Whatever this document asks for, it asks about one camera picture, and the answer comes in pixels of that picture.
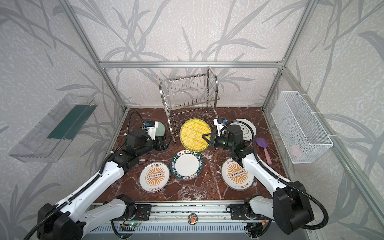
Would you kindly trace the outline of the yellow woven pattern plate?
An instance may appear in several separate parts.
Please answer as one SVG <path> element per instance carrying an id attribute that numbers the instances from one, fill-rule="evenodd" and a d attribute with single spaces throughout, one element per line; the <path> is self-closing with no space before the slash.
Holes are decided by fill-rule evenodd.
<path id="1" fill-rule="evenodd" d="M 209 141 L 211 132 L 210 126 L 205 121 L 190 119 L 181 127 L 180 141 L 190 152 L 200 153 L 209 146 L 209 143 L 203 139 L 202 135 L 208 134 Z"/>

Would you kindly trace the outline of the white plate dark green rim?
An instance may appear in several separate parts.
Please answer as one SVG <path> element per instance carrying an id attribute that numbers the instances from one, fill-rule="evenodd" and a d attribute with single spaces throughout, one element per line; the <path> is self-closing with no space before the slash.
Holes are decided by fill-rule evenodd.
<path id="1" fill-rule="evenodd" d="M 182 150 L 171 160 L 170 171 L 174 177 L 181 181 L 190 181 L 197 178 L 203 171 L 203 156 L 189 150 Z"/>

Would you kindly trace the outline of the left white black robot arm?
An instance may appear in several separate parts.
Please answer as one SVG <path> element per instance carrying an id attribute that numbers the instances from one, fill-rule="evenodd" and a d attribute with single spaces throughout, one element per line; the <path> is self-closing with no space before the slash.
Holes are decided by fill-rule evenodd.
<path id="1" fill-rule="evenodd" d="M 165 126 L 158 121 L 143 122 L 139 129 L 127 130 L 122 145 L 102 161 L 92 178 L 55 205 L 45 204 L 40 208 L 38 223 L 25 239 L 36 235 L 40 240 L 80 240 L 108 220 L 130 216 L 135 202 L 124 195 L 105 210 L 90 211 L 96 220 L 87 218 L 87 209 L 109 186 L 138 165 L 142 156 L 166 150 L 168 146 Z"/>

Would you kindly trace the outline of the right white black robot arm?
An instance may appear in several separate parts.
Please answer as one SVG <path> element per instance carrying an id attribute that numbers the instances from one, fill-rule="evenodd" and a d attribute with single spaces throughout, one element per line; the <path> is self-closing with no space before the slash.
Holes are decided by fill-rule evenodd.
<path id="1" fill-rule="evenodd" d="M 254 218 L 263 215 L 276 222 L 289 235 L 298 229 L 319 230 L 329 222 L 326 208 L 307 193 L 299 181 L 292 182 L 274 171 L 256 153 L 255 146 L 246 146 L 240 121 L 214 119 L 217 130 L 202 138 L 213 148 L 228 150 L 230 157 L 264 185 L 272 198 L 256 196 L 244 202 L 245 213 Z"/>

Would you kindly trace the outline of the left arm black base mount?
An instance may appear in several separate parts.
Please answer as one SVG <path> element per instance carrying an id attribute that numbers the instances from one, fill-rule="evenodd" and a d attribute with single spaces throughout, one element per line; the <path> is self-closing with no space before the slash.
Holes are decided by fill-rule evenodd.
<path id="1" fill-rule="evenodd" d="M 148 221 L 150 219 L 152 205 L 139 204 L 136 205 L 136 211 L 128 218 L 128 221 Z"/>

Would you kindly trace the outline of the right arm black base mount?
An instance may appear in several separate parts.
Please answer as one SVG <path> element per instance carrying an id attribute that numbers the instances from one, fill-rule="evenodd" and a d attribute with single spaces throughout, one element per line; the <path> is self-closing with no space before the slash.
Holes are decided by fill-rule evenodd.
<path id="1" fill-rule="evenodd" d="M 233 221 L 256 219 L 256 217 L 251 218 L 246 215 L 244 204 L 230 204 L 226 206 L 226 211 L 231 215 L 231 220 Z"/>

